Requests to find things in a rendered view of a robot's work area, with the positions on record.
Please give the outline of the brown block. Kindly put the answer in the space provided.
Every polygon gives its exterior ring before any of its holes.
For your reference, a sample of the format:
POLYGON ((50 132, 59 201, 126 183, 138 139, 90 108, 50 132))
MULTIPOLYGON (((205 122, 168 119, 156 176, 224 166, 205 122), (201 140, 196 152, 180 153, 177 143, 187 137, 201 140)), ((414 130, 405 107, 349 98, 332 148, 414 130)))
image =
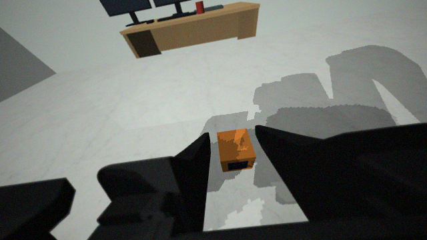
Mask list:
POLYGON ((247 129, 218 132, 222 171, 252 169, 256 154, 247 129))

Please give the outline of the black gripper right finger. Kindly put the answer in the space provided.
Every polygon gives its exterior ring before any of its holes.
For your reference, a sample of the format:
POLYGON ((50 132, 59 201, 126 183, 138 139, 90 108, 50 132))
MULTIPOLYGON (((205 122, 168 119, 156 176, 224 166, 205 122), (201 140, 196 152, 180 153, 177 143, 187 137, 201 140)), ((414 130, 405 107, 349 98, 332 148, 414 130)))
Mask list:
POLYGON ((427 147, 427 123, 341 133, 326 139, 255 126, 268 159, 308 221, 337 219, 356 158, 427 147))

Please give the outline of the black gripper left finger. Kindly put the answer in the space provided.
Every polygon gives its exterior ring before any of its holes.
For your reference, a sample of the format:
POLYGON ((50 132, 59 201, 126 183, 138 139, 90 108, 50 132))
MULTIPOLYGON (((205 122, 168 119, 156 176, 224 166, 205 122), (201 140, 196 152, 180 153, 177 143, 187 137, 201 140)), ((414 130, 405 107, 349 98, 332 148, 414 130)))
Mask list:
POLYGON ((174 157, 106 165, 97 173, 97 180, 111 201, 116 197, 169 191, 186 232, 202 232, 210 157, 207 132, 174 157))

